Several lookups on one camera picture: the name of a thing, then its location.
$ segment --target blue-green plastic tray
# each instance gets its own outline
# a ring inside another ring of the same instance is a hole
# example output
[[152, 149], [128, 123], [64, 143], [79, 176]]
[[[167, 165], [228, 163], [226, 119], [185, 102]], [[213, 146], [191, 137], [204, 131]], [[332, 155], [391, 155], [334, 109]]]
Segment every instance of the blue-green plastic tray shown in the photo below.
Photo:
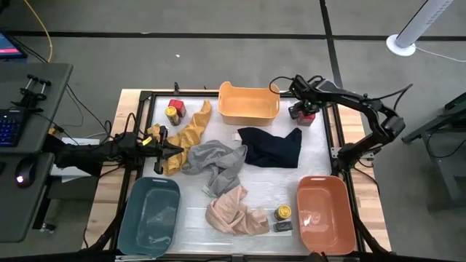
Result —
[[125, 255], [165, 254], [173, 240], [180, 203], [178, 184], [164, 178], [140, 178], [125, 210], [118, 249]]

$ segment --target yellow cloth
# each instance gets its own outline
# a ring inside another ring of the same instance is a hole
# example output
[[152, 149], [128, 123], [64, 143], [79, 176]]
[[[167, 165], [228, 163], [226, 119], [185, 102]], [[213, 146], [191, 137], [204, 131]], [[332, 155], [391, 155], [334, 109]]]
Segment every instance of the yellow cloth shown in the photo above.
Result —
[[[201, 111], [193, 114], [189, 124], [175, 136], [167, 138], [168, 143], [184, 148], [184, 152], [176, 154], [162, 163], [165, 175], [173, 175], [178, 172], [181, 169], [181, 165], [186, 161], [189, 149], [201, 143], [201, 135], [210, 120], [211, 112], [212, 105], [209, 100], [204, 100]], [[156, 124], [147, 129], [147, 132], [151, 133], [157, 140], [160, 140], [159, 127], [160, 125]]]

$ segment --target orange plastic basket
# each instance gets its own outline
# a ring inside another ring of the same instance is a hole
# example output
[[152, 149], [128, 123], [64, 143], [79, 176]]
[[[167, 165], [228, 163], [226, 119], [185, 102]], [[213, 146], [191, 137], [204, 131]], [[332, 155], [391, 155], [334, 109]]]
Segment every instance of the orange plastic basket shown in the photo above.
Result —
[[[271, 88], [279, 92], [275, 84]], [[269, 88], [233, 87], [224, 82], [218, 94], [218, 111], [226, 124], [267, 126], [280, 111], [280, 96]]]
[[356, 236], [350, 201], [340, 178], [302, 178], [297, 197], [301, 240], [310, 252], [346, 255], [354, 250]]

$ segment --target wooden table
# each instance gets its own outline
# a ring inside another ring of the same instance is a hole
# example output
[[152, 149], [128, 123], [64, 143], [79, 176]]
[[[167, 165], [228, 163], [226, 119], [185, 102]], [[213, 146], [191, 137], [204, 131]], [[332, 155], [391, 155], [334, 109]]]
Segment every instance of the wooden table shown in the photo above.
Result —
[[[123, 132], [127, 115], [132, 112], [135, 113], [138, 109], [140, 92], [141, 90], [122, 90], [118, 107], [116, 109], [114, 125], [111, 131], [112, 134]], [[144, 108], [144, 117], [147, 115], [147, 107], [148, 106]], [[345, 142], [356, 142], [363, 138], [365, 134], [360, 113], [344, 106], [339, 106], [339, 112], [344, 131]], [[130, 123], [128, 130], [132, 129], [133, 122]], [[102, 172], [106, 172], [112, 168], [113, 167], [105, 167]], [[357, 164], [356, 168], [368, 173], [372, 177], [374, 176], [372, 168], [366, 168], [360, 164]], [[109, 173], [99, 180], [97, 191], [95, 192], [94, 203], [92, 204], [89, 222], [87, 224], [87, 230], [85, 232], [89, 245], [92, 245], [97, 241], [98, 237], [107, 229], [108, 225], [115, 216], [119, 193], [122, 186], [123, 172], [124, 170], [120, 169]], [[132, 174], [127, 194], [128, 196], [130, 195], [130, 189], [133, 187], [134, 179], [135, 174]], [[359, 215], [362, 222], [364, 222], [371, 234], [377, 239], [383, 248], [391, 250], [390, 241], [388, 240], [387, 228], [385, 226], [385, 219], [382, 212], [382, 206], [380, 204], [380, 198], [377, 193], [377, 187], [371, 180], [355, 170], [352, 171], [352, 180], [355, 188]]]

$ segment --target black cloth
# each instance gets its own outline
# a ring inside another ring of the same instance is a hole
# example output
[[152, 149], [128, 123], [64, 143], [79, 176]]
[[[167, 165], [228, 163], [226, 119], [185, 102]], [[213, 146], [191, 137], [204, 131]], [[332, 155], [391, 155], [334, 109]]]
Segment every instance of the black cloth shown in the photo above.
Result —
[[295, 128], [286, 138], [254, 127], [238, 129], [242, 144], [248, 146], [245, 162], [258, 167], [297, 168], [302, 134]]

